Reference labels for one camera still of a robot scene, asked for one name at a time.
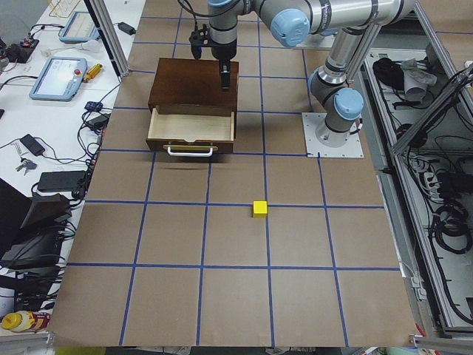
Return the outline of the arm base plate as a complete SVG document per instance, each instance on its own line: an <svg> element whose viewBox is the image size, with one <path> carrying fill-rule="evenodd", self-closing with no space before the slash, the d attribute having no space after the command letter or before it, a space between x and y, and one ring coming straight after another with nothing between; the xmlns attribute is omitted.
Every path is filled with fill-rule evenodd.
<svg viewBox="0 0 473 355"><path fill-rule="evenodd" d="M310 158L364 158L359 134L352 134L356 128L355 123L348 132L332 132L325 125L325 116L325 113L302 113L307 156Z"/></svg>

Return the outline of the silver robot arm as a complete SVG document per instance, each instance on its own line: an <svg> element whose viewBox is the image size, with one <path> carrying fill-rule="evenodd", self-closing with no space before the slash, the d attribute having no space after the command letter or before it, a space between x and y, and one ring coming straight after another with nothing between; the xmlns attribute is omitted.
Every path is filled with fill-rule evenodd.
<svg viewBox="0 0 473 355"><path fill-rule="evenodd" d="M393 24L409 14L415 3L405 0L366 1L208 1L204 15L208 23L196 25L189 37L195 59L203 47L211 48L220 66L221 87L231 83L231 59L237 53L237 25L240 16L255 13L283 46L316 49L327 38L333 43L325 63L309 77L310 93L324 107L326 115L316 128L325 146L339 148L356 131L364 100L346 85L348 72L362 61L362 45L373 26Z"/></svg>

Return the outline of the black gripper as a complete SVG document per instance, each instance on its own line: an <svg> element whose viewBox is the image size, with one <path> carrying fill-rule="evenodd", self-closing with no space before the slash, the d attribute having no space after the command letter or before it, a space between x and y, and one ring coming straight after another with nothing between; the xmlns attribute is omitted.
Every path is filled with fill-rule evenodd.
<svg viewBox="0 0 473 355"><path fill-rule="evenodd" d="M211 48L213 57L220 61L221 88L228 91L231 85L231 63L237 54L237 28L229 30L217 30L212 26L203 24L201 28L197 25L189 36L191 53L195 60L200 60L202 48Z"/></svg>

